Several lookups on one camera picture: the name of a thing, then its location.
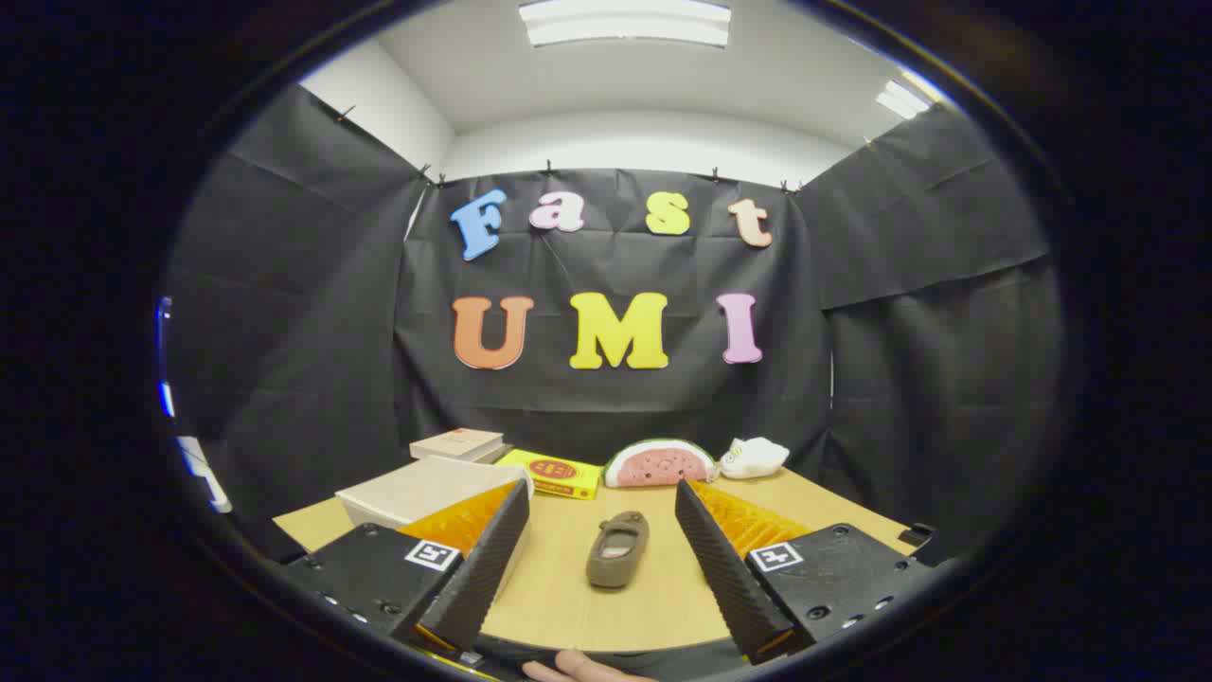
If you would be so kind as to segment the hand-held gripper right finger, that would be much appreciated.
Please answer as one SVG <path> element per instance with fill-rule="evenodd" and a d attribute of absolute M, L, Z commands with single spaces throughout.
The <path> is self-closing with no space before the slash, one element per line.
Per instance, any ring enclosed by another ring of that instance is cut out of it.
<path fill-rule="evenodd" d="M 751 664 L 874 619 L 934 577 L 933 564 L 853 525 L 801 532 L 702 482 L 678 483 L 675 515 L 724 625 Z"/>

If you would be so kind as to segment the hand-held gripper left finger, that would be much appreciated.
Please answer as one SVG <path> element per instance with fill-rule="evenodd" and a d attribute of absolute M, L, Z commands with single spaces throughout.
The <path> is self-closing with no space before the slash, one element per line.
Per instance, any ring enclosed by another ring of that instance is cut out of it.
<path fill-rule="evenodd" d="M 360 525 L 284 574 L 377 637 L 454 661 L 476 644 L 528 512 L 528 485 L 511 478 L 411 525 Z"/>

